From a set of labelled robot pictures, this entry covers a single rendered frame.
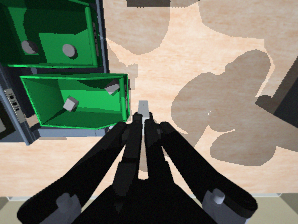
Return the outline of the dark green tool case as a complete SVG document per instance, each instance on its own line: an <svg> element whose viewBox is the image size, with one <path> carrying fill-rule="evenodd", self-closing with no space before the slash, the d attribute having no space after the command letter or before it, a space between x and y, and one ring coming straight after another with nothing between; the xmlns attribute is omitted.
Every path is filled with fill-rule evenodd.
<svg viewBox="0 0 298 224"><path fill-rule="evenodd" d="M15 131L16 130L0 100L0 140Z"/></svg>

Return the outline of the grey steel disc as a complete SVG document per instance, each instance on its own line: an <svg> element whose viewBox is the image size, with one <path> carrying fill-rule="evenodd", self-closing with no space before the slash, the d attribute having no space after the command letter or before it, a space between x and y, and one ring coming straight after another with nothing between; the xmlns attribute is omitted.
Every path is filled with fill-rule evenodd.
<svg viewBox="0 0 298 224"><path fill-rule="evenodd" d="M77 55L76 48L71 44L65 44L63 45L63 53L68 57L75 57Z"/></svg>
<svg viewBox="0 0 298 224"><path fill-rule="evenodd" d="M29 54L37 54L38 53L38 46L32 41L24 40L21 45L22 45L23 50L26 53L29 53Z"/></svg>

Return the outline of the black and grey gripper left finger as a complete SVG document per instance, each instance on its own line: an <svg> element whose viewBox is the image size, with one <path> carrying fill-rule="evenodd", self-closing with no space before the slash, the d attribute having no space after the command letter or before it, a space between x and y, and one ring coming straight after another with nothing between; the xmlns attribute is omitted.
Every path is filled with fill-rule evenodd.
<svg viewBox="0 0 298 224"><path fill-rule="evenodd" d="M143 100L132 123L116 123L64 176L25 201L22 224L71 224L125 146L99 224L130 224L143 135ZM126 145L125 145L126 144Z"/></svg>

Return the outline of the dark grey metal shelf rack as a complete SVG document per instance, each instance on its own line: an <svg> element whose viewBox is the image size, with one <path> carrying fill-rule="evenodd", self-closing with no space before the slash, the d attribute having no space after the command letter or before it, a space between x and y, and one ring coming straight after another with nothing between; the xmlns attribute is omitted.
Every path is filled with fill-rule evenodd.
<svg viewBox="0 0 298 224"><path fill-rule="evenodd" d="M108 132L108 130L110 130L114 126L112 125L98 130L92 130L62 127L46 127L41 126L38 122L32 127L29 127L26 120L26 118L29 118L35 115L36 113L33 109L33 106L30 102L30 99L27 95L27 92L25 90L20 76L48 72L109 73L102 0L94 0L94 3L88 4L94 9L93 12L98 22L98 31L102 56L102 61L100 64L101 67L2 67L0 63L0 100L16 130L15 132L1 139L0 143L25 142L26 146L29 146L40 137L103 137ZM26 118L22 111L24 112Z"/></svg>

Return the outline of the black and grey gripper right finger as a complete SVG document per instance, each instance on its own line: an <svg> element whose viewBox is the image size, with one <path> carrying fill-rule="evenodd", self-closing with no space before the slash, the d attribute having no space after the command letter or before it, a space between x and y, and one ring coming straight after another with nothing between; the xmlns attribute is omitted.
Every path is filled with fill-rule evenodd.
<svg viewBox="0 0 298 224"><path fill-rule="evenodd" d="M143 135L158 224L189 224L162 147L217 224L247 224L258 209L254 197L217 172L169 122L155 123L148 100L143 100Z"/></svg>

